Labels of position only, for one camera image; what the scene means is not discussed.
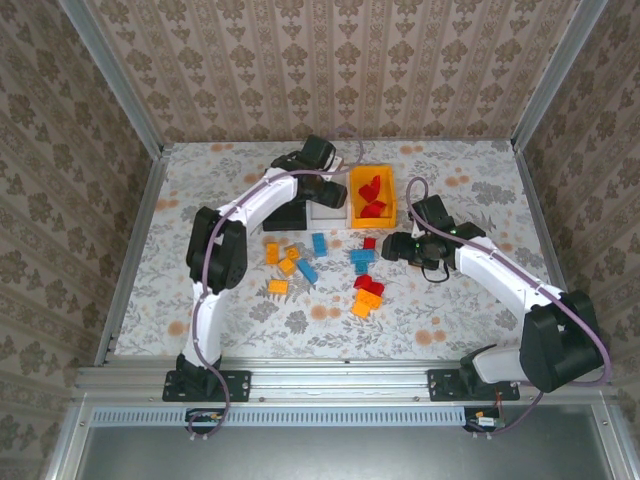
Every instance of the purple cable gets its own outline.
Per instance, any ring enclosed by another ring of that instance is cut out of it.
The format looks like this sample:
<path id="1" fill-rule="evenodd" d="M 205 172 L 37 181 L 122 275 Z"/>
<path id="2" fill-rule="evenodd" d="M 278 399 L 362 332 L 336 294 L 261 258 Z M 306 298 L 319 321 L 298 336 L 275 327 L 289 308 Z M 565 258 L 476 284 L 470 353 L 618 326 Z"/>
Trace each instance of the purple cable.
<path id="1" fill-rule="evenodd" d="M 282 172 L 279 173 L 277 175 L 274 175 L 273 177 L 268 179 L 267 181 L 261 180 L 258 184 L 255 185 L 255 188 L 253 190 L 251 190 L 249 193 L 247 193 L 244 197 L 242 197 L 240 200 L 238 200 L 238 202 L 233 205 L 231 208 L 229 208 L 229 210 L 227 210 L 222 217 L 220 217 L 220 220 L 218 220 L 218 223 L 216 223 L 215 227 L 213 227 L 213 231 L 211 232 L 211 237 L 209 238 L 209 243 L 207 244 L 207 251 L 205 253 L 204 256 L 204 263 L 203 263 L 203 268 L 202 268 L 202 294 L 200 295 L 200 297 L 198 298 L 198 301 L 196 302 L 196 306 L 193 309 L 193 315 L 192 315 L 192 328 L 191 328 L 191 338 L 193 339 L 193 349 L 196 352 L 196 356 L 198 357 L 198 359 L 200 360 L 200 362 L 209 370 L 211 371 L 216 378 L 218 379 L 218 381 L 220 382 L 220 384 L 222 385 L 222 390 L 224 391 L 224 400 L 225 400 L 225 407 L 224 407 L 224 412 L 222 413 L 222 417 L 220 418 L 220 420 L 218 420 L 218 424 L 211 429 L 208 433 L 200 435 L 197 434 L 196 432 L 193 431 L 193 422 L 196 418 L 204 416 L 204 415 L 208 415 L 211 412 L 202 412 L 198 415 L 194 415 L 189 419 L 189 424 L 187 426 L 187 430 L 189 431 L 189 433 L 192 435 L 192 438 L 195 437 L 204 437 L 205 439 L 209 436 L 214 435 L 215 433 L 218 432 L 218 430 L 220 430 L 220 427 L 222 427 L 222 424 L 225 422 L 225 420 L 227 419 L 227 416 L 229 414 L 229 409 L 231 408 L 231 396 L 229 394 L 229 387 L 227 385 L 227 383 L 224 380 L 224 377 L 220 374 L 220 372 L 218 371 L 218 369 L 216 369 L 213 365 L 211 365 L 205 358 L 204 355 L 202 355 L 202 351 L 200 350 L 200 347 L 198 346 L 198 312 L 200 311 L 200 306 L 202 305 L 202 303 L 204 302 L 204 299 L 207 298 L 207 296 L 209 295 L 209 289 L 207 288 L 207 283 L 209 280 L 209 263 L 211 262 L 211 254 L 213 252 L 213 245 L 215 244 L 215 239 L 218 236 L 218 233 L 220 232 L 220 229 L 222 228 L 222 225 L 224 224 L 224 222 L 226 222 L 229 217 L 240 207 L 242 207 L 249 199 L 251 199 L 256 193 L 258 193 L 260 190 L 262 190 L 264 187 L 266 187 L 269 183 L 275 182 L 283 177 L 286 176 L 294 176 L 294 175 L 344 175 L 345 173 L 349 173 L 351 170 L 353 170 L 355 167 L 357 167 L 360 162 L 362 161 L 362 159 L 364 158 L 364 144 L 362 143 L 362 140 L 357 136 L 357 134 L 355 132 L 352 132 L 351 130 L 345 129 L 345 128 L 336 128 L 335 130 L 333 130 L 331 133 L 329 133 L 328 136 L 333 135 L 334 133 L 346 133 L 348 135 L 351 135 L 352 137 L 355 138 L 355 140 L 358 142 L 358 146 L 360 147 L 360 153 L 358 155 L 358 160 L 351 165 L 350 167 L 344 169 L 344 170 L 336 170 L 335 172 L 324 172 L 324 171 L 319 171 L 319 170 L 294 170 L 292 172 Z"/>
<path id="2" fill-rule="evenodd" d="M 493 254 L 493 258 L 495 258 L 497 261 L 499 261 L 501 264 L 503 264 L 505 267 L 507 267 L 509 270 L 515 273 L 518 277 L 522 278 L 530 287 L 535 287 L 545 298 L 553 302 L 572 321 L 578 324 L 578 326 L 589 336 L 589 338 L 593 341 L 595 346 L 598 348 L 600 355 L 602 355 L 602 360 L 604 363 L 604 370 L 599 379 L 593 380 L 590 382 L 571 382 L 571 385 L 580 386 L 580 387 L 597 387 L 597 386 L 606 384 L 609 381 L 609 378 L 611 377 L 611 359 L 609 358 L 609 353 L 607 352 L 606 347 L 604 346 L 602 341 L 598 338 L 598 336 L 593 332 L 593 330 L 591 330 L 589 326 L 580 317 L 578 317 L 578 315 L 573 313 L 571 309 L 569 309 L 566 305 L 560 302 L 560 300 L 554 297 L 551 292 L 549 292 L 543 287 L 538 288 L 538 284 L 534 282 L 532 279 L 530 279 L 529 277 L 527 277 L 526 275 L 524 275 L 522 272 L 520 272 L 520 270 L 515 268 L 511 264 L 511 262 L 509 262 L 509 260 L 507 260 L 507 258 L 505 258 L 502 255 L 502 252 L 499 252 L 499 251 L 494 252 L 493 250 L 483 245 L 479 245 L 475 242 L 470 242 L 469 240 L 464 240 L 462 238 L 455 237 L 446 232 L 438 230 L 437 228 L 425 222 L 417 214 L 417 212 L 413 208 L 413 204 L 411 203 L 411 187 L 413 187 L 413 184 L 416 182 L 421 182 L 424 185 L 424 190 L 425 190 L 424 197 L 427 197 L 429 194 L 429 185 L 427 184 L 427 181 L 424 178 L 414 177 L 409 181 L 409 185 L 407 185 L 406 200 L 407 200 L 407 205 L 409 207 L 409 211 L 413 215 L 413 219 L 417 221 L 420 225 L 422 225 L 424 228 L 429 230 L 431 233 L 434 233 L 442 238 L 446 238 L 447 240 L 452 240 L 454 242 L 461 243 L 463 245 L 466 245 L 471 248 L 475 248 L 476 250 L 480 250 L 481 252 L 484 252 L 487 254 Z M 522 415 L 520 415 L 520 417 L 518 417 L 518 419 L 515 422 L 511 423 L 510 425 L 500 430 L 496 430 L 495 432 L 491 433 L 491 435 L 500 435 L 502 433 L 506 433 L 509 430 L 515 428 L 517 425 L 519 425 L 527 417 L 527 415 L 531 413 L 531 411 L 540 402 L 540 400 L 542 400 L 542 396 L 543 396 L 543 392 L 540 392 L 538 396 L 535 398 L 535 400 L 531 403 L 531 405 L 529 405 L 529 407 L 522 413 Z"/>

